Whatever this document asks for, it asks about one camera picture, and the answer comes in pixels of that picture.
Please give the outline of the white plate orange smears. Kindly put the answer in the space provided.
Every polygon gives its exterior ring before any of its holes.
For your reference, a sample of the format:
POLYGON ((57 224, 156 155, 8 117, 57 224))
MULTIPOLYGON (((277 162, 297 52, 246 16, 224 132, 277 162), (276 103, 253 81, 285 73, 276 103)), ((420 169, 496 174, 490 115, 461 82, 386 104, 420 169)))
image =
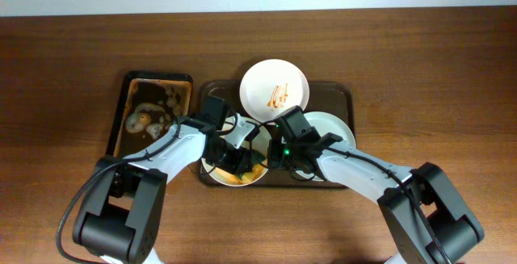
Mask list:
MULTIPOLYGON (((265 157, 267 156, 267 147, 269 145, 269 140, 271 139, 271 135, 268 132, 268 130, 265 129, 265 127, 261 127, 259 130, 259 134, 253 139, 252 142, 252 149, 257 150, 260 153, 262 153, 265 157)), ((208 164, 204 158, 201 159, 202 164, 202 179, 204 179, 204 175, 206 172, 210 172, 209 176, 217 181, 220 184, 226 185, 226 186, 247 186, 250 184, 253 184, 254 182, 257 182, 259 179, 261 179, 268 171, 267 168, 263 171, 263 174, 260 175, 255 181, 249 184, 241 185, 237 182, 237 179, 235 178, 234 174, 230 174, 227 171, 220 169, 220 168, 214 168, 214 165, 208 164)))

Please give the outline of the green yellow sponge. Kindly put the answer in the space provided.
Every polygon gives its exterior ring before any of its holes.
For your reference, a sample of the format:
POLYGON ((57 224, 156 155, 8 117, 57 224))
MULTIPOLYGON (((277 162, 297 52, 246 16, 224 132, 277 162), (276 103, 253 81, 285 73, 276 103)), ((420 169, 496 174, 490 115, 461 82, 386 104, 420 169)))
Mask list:
POLYGON ((235 178, 241 185, 255 181, 265 170, 266 157, 257 150, 247 151, 239 162, 235 178))

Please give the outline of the light blue plate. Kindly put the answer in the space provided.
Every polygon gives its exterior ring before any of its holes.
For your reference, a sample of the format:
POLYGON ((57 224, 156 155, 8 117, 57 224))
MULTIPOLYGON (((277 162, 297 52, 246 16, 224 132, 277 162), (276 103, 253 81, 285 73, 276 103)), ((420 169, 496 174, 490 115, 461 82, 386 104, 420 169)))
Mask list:
MULTIPOLYGON (((337 116, 322 111, 312 111, 305 113, 305 118, 311 126, 315 127, 320 135, 326 135, 330 132, 341 136, 343 143, 348 143, 353 148, 356 147, 352 131, 337 116)), ((314 160, 319 165, 322 174, 331 182, 343 184, 343 180, 346 177, 344 172, 349 170, 349 167, 346 166, 347 161, 345 157, 338 157, 337 153, 332 155, 329 149, 319 150, 322 151, 322 154, 319 158, 314 158, 314 160)))

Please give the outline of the white plate ketchup streaks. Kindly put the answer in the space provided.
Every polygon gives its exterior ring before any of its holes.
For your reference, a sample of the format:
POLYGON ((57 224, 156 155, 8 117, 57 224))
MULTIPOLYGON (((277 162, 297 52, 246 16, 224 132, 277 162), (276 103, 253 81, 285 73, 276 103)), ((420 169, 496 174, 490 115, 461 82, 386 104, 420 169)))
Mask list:
POLYGON ((268 59, 251 66, 239 87, 239 98, 246 113, 258 122, 274 119, 290 107, 302 110, 309 102, 309 83, 293 63, 268 59))

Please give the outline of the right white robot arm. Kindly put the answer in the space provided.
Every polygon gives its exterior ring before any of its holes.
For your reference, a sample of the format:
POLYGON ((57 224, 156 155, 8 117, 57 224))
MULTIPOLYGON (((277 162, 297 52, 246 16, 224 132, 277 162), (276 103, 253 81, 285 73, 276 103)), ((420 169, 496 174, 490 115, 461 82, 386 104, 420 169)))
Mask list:
POLYGON ((267 159, 273 168, 305 169, 375 203, 397 246, 391 263, 454 263, 485 237, 448 176, 432 163, 397 166, 333 133, 314 142, 272 140, 267 159))

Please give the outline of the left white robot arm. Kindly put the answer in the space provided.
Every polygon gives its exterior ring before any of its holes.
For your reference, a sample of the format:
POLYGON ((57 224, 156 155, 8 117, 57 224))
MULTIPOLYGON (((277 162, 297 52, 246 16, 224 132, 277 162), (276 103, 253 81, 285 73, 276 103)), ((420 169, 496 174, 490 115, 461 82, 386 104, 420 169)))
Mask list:
POLYGON ((103 263, 159 263, 154 248, 167 184, 200 159, 241 174, 250 153, 243 142, 259 131, 257 124, 233 117, 180 117, 167 133, 137 153, 105 156, 78 192, 82 200, 72 239, 103 263))

